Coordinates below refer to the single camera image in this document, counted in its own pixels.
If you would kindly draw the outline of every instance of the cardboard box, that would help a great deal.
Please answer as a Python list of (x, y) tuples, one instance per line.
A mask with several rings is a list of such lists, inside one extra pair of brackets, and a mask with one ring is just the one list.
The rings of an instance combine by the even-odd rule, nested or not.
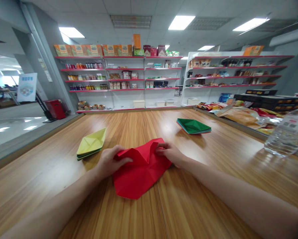
[(122, 46), (121, 45), (114, 45), (113, 51), (115, 56), (122, 56)]
[(84, 45), (88, 56), (103, 56), (104, 51), (101, 45)]
[(133, 56), (144, 56), (143, 49), (133, 49)]
[(121, 45), (121, 48), (122, 48), (122, 56), (129, 56), (128, 45)]
[(141, 49), (140, 34), (134, 34), (132, 36), (132, 47), (134, 49)]
[(57, 56), (73, 56), (70, 45), (54, 45)]
[(82, 45), (70, 45), (73, 56), (84, 56)]
[(104, 56), (115, 56), (113, 45), (103, 45)]
[(245, 56), (258, 56), (261, 54), (264, 46), (250, 46), (245, 49), (244, 54)]

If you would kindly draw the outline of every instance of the fluorescent light panel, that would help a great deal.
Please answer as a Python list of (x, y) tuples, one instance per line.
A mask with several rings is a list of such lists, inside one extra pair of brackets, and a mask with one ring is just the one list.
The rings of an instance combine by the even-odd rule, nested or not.
[(206, 50), (210, 50), (212, 47), (215, 47), (215, 46), (203, 46), (203, 47), (201, 47), (199, 50), (204, 50), (204, 51), (206, 51)]
[(184, 30), (195, 16), (176, 16), (169, 26), (169, 30)]
[(253, 18), (252, 20), (249, 20), (248, 22), (240, 25), (236, 29), (233, 29), (233, 31), (236, 32), (246, 32), (252, 28), (255, 28), (265, 22), (267, 22), (269, 19), (266, 18)]
[(69, 38), (85, 38), (76, 28), (59, 28), (60, 32)]

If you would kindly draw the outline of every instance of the standing sign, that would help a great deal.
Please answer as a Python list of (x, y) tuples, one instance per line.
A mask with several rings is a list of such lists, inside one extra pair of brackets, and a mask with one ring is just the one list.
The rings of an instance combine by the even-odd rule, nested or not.
[(37, 73), (21, 74), (19, 78), (19, 88), (17, 91), (17, 101), (35, 101)]

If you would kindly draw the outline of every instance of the bottle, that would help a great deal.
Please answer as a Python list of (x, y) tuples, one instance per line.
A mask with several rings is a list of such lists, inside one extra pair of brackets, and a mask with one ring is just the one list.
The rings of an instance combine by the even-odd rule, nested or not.
[(285, 115), (266, 140), (264, 149), (279, 157), (286, 157), (298, 150), (298, 109)]

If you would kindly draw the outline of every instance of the wooden table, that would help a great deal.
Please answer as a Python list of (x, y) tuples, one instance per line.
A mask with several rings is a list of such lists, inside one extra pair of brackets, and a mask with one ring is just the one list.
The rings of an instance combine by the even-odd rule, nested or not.
[[(199, 120), (212, 132), (188, 135), (177, 118)], [(86, 115), (0, 170), (0, 235), (96, 165), (100, 154), (78, 162), (76, 151), (82, 137), (103, 127), (104, 148), (162, 137), (187, 156), (298, 207), (297, 157), (278, 159), (263, 142), (193, 109)], [(112, 178), (103, 180), (59, 238), (259, 236), (190, 174), (171, 166), (139, 200), (117, 196)]]

